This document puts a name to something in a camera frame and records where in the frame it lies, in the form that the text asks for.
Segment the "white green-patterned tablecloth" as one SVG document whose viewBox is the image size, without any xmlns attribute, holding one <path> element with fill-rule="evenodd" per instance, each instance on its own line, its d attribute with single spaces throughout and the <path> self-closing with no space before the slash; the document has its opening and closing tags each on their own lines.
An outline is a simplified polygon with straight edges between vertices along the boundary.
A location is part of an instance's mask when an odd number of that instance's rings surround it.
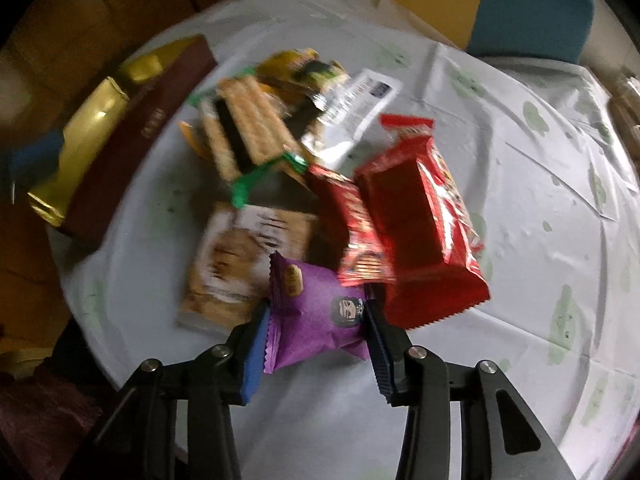
<svg viewBox="0 0 640 480">
<path fill-rule="evenodd" d="M 208 84 L 304 47 L 402 82 L 390 108 L 434 119 L 491 293 L 412 339 L 450 362 L 495 361 L 574 475 L 604 478 L 639 411 L 639 185 L 592 73 L 472 58 L 424 37 L 390 0 L 227 0 L 154 44 L 194 34 L 218 63 Z M 190 360 L 226 338 L 178 321 L 218 188 L 171 122 L 97 252 L 51 234 L 65 299 L 115 386 L 147 358 Z"/>
</svg>

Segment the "gold and maroon gift box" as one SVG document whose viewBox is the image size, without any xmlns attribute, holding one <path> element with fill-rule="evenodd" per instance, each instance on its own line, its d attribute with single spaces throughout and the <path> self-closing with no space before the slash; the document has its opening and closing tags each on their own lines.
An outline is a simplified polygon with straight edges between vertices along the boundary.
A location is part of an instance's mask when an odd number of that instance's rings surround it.
<svg viewBox="0 0 640 480">
<path fill-rule="evenodd" d="M 32 209 L 52 228 L 98 249 L 155 140 L 216 66 L 202 35 L 180 38 L 119 66 L 63 128 L 58 168 L 28 191 Z"/>
</svg>

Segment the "green-ended cracker pack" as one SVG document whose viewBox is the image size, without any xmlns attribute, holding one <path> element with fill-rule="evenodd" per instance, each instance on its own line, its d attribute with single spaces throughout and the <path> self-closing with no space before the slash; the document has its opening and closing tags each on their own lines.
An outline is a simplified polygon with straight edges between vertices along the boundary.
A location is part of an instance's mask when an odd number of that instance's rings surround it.
<svg viewBox="0 0 640 480">
<path fill-rule="evenodd" d="M 313 212 L 308 162 L 294 136 L 314 106 L 302 92 L 245 74 L 224 78 L 191 100 L 231 205 Z"/>
</svg>

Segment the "yellow green snack packet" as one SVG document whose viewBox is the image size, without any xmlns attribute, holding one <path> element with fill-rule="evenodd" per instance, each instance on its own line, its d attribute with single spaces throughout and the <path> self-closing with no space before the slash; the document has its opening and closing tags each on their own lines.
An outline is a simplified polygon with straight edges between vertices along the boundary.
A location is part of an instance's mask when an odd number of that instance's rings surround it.
<svg viewBox="0 0 640 480">
<path fill-rule="evenodd" d="M 306 96 L 322 112 L 350 79 L 340 63 L 322 61 L 311 48 L 276 52 L 255 67 L 255 75 L 274 88 Z"/>
</svg>

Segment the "white sachet with blue label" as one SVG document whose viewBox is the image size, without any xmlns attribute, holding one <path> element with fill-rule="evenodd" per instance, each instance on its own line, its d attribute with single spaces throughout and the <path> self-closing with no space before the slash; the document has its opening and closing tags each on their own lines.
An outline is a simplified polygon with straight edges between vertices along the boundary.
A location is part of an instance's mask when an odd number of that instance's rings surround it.
<svg viewBox="0 0 640 480">
<path fill-rule="evenodd" d="M 403 86 L 392 76 L 360 70 L 334 93 L 299 142 L 319 165 L 337 170 Z"/>
</svg>

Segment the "large red snack bag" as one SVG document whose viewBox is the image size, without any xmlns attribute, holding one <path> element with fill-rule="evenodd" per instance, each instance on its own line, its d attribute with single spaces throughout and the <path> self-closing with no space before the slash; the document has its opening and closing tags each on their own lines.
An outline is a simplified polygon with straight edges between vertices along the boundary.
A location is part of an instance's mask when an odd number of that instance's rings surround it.
<svg viewBox="0 0 640 480">
<path fill-rule="evenodd" d="M 393 144 L 354 180 L 392 266 L 384 315 L 411 330 L 490 299 L 476 258 L 483 242 L 436 146 L 434 120 L 384 114 L 380 124 Z"/>
</svg>

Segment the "purple snack packet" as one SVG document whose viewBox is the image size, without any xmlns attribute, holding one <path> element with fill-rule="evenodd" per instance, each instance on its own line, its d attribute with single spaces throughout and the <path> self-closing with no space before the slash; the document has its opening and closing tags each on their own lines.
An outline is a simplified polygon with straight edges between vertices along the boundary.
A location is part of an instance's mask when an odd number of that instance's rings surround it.
<svg viewBox="0 0 640 480">
<path fill-rule="evenodd" d="M 265 373 L 334 350 L 362 360 L 369 357 L 360 334 L 366 305 L 361 286 L 344 286 L 329 269 L 274 252 L 269 291 Z"/>
</svg>

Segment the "red sesame stick bar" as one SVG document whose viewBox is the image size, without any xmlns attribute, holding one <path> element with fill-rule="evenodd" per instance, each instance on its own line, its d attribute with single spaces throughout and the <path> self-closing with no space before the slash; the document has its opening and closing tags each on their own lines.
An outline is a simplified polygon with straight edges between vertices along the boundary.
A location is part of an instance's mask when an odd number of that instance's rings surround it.
<svg viewBox="0 0 640 480">
<path fill-rule="evenodd" d="M 330 246 L 331 269 L 344 286 L 393 283 L 395 275 L 356 184 L 342 174 L 311 165 L 306 181 L 318 198 Z"/>
</svg>

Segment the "beige cookie packet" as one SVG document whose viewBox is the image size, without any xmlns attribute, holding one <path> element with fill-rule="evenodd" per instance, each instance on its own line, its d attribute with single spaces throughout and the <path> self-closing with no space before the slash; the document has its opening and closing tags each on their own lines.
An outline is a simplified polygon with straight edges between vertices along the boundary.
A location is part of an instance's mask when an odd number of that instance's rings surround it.
<svg viewBox="0 0 640 480">
<path fill-rule="evenodd" d="M 199 330 L 232 330 L 268 296 L 270 255 L 305 258 L 318 217 L 306 212 L 215 204 L 189 272 L 178 319 Z"/>
</svg>

